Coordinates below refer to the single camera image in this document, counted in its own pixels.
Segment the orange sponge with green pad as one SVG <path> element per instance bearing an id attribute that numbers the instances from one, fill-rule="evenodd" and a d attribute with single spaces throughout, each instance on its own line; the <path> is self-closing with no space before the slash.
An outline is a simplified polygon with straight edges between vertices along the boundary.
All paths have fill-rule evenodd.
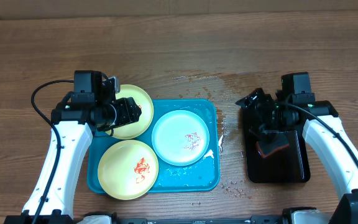
<path id="1" fill-rule="evenodd" d="M 258 151 L 258 153 L 260 154 L 261 157 L 266 158 L 268 156 L 271 156 L 272 154 L 276 153 L 277 151 L 280 151 L 282 149 L 285 149 L 287 147 L 289 147 L 289 143 L 285 142 L 285 143 L 279 143 L 279 142 L 262 142 L 262 141 L 257 141 L 256 144 L 256 149 Z"/>

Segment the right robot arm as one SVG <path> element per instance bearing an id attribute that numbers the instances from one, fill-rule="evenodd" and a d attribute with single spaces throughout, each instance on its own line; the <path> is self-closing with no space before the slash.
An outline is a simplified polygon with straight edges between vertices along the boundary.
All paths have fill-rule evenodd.
<path id="1" fill-rule="evenodd" d="M 281 89 L 257 88 L 238 100 L 248 177 L 255 183 L 305 183 L 306 148 L 317 154 L 336 190 L 333 214 L 314 207 L 286 208 L 280 215 L 254 216 L 251 223 L 358 223 L 358 150 L 329 101 L 318 101 L 307 72 L 281 77 Z"/>

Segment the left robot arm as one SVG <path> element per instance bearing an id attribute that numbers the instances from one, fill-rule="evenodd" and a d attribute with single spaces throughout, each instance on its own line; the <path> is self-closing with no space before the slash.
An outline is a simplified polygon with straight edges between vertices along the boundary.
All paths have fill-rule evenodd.
<path id="1" fill-rule="evenodd" d="M 46 117 L 51 139 L 37 184 L 20 215 L 5 223 L 73 223 L 76 185 L 85 154 L 97 131 L 138 122 L 141 109 L 132 97 L 117 98 L 120 84 L 103 72 L 77 70 L 69 91 Z"/>

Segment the light blue plate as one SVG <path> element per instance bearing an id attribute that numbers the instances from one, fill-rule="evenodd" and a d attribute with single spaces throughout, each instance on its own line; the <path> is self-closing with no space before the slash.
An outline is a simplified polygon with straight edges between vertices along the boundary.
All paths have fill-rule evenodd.
<path id="1" fill-rule="evenodd" d="M 209 146 L 209 130 L 196 113 L 175 110 L 163 115 L 152 131 L 152 145 L 164 162 L 188 166 L 200 160 Z"/>

